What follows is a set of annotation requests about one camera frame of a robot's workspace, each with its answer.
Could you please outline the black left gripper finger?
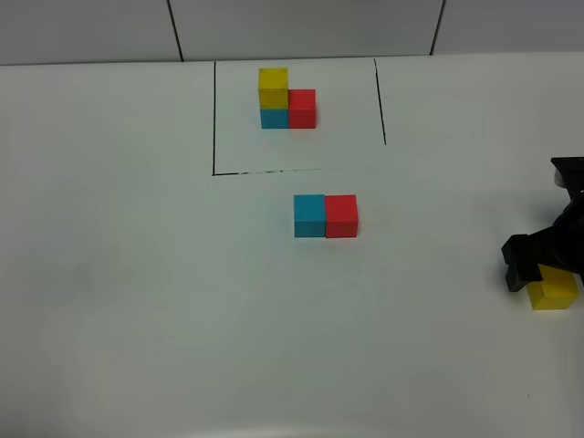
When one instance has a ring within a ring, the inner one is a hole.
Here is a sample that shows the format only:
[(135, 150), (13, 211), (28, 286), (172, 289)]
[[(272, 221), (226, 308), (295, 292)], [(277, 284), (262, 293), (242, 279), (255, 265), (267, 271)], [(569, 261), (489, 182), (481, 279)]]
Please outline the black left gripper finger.
[(517, 292), (524, 286), (541, 280), (537, 263), (512, 261), (507, 264), (506, 285), (509, 292)]

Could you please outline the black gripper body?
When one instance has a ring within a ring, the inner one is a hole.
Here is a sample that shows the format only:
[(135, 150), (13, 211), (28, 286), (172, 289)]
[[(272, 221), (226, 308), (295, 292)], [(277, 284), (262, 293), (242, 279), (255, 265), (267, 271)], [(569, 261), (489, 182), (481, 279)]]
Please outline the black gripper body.
[(571, 200), (555, 222), (531, 235), (512, 235), (502, 247), (508, 266), (539, 264), (583, 273), (583, 201)]

